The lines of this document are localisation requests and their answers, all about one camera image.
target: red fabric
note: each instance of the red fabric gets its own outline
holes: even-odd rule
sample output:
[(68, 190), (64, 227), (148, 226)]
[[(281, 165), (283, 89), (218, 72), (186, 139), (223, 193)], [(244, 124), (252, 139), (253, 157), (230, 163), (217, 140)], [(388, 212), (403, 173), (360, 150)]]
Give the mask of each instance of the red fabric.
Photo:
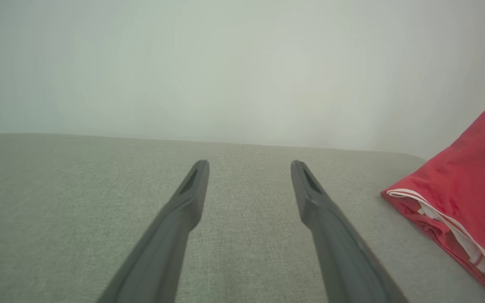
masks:
[[(421, 194), (435, 209), (457, 220), (485, 249), (485, 111), (451, 146), (387, 190), (398, 188)], [(383, 197), (485, 286), (485, 273), (469, 262), (443, 222), (417, 213), (416, 200), (391, 197), (387, 190), (381, 193)]]

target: white trim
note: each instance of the white trim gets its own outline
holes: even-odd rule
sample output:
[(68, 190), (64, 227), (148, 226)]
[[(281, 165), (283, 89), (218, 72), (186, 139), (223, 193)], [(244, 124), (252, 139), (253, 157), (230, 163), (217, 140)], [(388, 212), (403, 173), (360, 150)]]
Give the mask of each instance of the white trim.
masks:
[(481, 272), (485, 272), (485, 249), (480, 246), (473, 237), (467, 232), (467, 230), (454, 218), (445, 215), (439, 210), (435, 209), (421, 194), (418, 192), (407, 189), (407, 188), (397, 188), (387, 190), (386, 192), (389, 196), (395, 198), (405, 198), (409, 197), (419, 202), (422, 213), (428, 215), (430, 218), (437, 221), (441, 221), (450, 228), (458, 243), (465, 249), (466, 253), (469, 255), (469, 261), (471, 263), (476, 263), (480, 257), (480, 253), (483, 255), (483, 260), (477, 265), (477, 269)]

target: gray fabric surface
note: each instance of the gray fabric surface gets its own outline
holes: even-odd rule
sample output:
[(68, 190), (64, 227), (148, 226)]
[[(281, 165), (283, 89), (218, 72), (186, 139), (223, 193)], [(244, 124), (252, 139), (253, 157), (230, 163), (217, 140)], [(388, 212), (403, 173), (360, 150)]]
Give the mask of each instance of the gray fabric surface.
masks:
[(191, 165), (210, 161), (177, 302), (325, 302), (289, 164), (305, 161), (412, 303), (485, 289), (379, 196), (423, 164), (335, 149), (0, 135), (0, 302), (92, 302)]

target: folded shirt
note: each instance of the folded shirt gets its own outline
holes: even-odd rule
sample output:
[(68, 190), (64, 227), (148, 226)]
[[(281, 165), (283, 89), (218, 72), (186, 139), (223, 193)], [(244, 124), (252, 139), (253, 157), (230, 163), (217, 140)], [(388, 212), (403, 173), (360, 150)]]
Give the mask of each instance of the folded shirt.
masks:
[(381, 194), (485, 286), (485, 111)]

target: white backdrop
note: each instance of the white backdrop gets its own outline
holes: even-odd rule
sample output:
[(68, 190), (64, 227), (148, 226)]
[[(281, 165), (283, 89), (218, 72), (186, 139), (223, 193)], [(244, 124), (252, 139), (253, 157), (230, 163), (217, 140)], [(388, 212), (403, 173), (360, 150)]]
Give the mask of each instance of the white backdrop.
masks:
[(429, 158), (485, 109), (485, 1), (0, 0), (0, 133)]

